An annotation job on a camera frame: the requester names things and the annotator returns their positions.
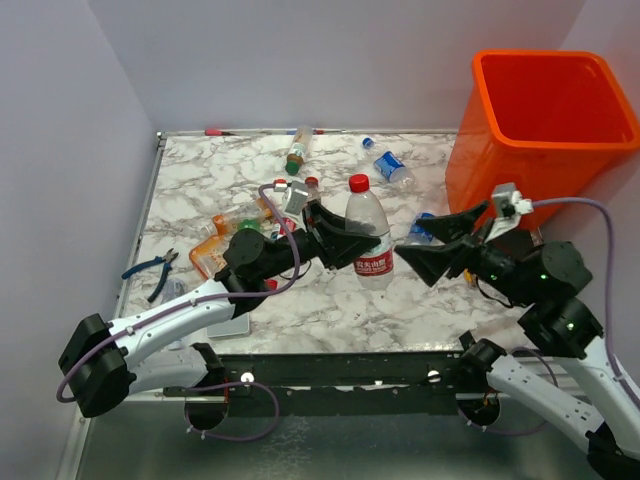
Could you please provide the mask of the red cap clear bottle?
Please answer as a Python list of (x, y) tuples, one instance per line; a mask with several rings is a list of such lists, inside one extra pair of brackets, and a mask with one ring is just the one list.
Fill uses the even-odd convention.
[(309, 196), (308, 196), (308, 200), (309, 201), (321, 201), (321, 195), (320, 195), (320, 191), (319, 191), (319, 181), (316, 177), (314, 176), (309, 176), (305, 179), (304, 181)]

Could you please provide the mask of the red label clear bottle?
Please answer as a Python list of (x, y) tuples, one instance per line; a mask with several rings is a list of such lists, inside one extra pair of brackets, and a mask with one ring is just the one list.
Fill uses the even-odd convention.
[[(297, 223), (295, 220), (289, 218), (289, 217), (284, 217), (283, 218), (283, 223), (286, 226), (286, 228), (290, 231), (290, 232), (294, 232), (297, 228)], [(275, 221), (272, 225), (271, 228), (271, 232), (270, 232), (270, 239), (271, 240), (278, 240), (282, 237), (285, 237), (286, 233), (285, 233), (285, 229), (282, 226), (282, 224), (278, 221)]]

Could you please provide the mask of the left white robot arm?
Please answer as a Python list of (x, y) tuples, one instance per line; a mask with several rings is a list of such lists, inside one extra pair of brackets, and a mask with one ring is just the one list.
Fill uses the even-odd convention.
[(186, 363), (168, 359), (169, 344), (253, 311), (275, 293), (268, 280), (285, 271), (313, 258), (341, 269), (381, 243), (372, 228), (348, 231), (344, 218), (317, 201), (304, 207), (303, 223), (277, 240), (241, 229), (223, 254), (225, 267), (193, 291), (138, 315), (105, 321), (93, 314), (81, 320), (58, 360), (64, 378), (57, 400), (75, 403), (93, 418), (141, 391), (185, 386), (202, 395), (214, 392), (221, 371), (210, 363), (212, 350), (192, 348), (203, 360), (186, 372)]

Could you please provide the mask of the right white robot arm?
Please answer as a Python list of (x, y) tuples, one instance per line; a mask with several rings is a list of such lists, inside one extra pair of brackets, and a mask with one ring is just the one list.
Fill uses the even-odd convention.
[(476, 228), (487, 207), (424, 219), (438, 244), (398, 245), (395, 251), (429, 286), (469, 272), (525, 308), (518, 323), (526, 337), (576, 381), (587, 400), (537, 377), (487, 339), (465, 346), (461, 383), (472, 391), (487, 386), (536, 412), (583, 450), (602, 478), (638, 478), (639, 389), (609, 352), (603, 326), (577, 297), (592, 279), (581, 254), (570, 242), (550, 242), (514, 258), (495, 242), (532, 212), (533, 202), (507, 200), (496, 218)]

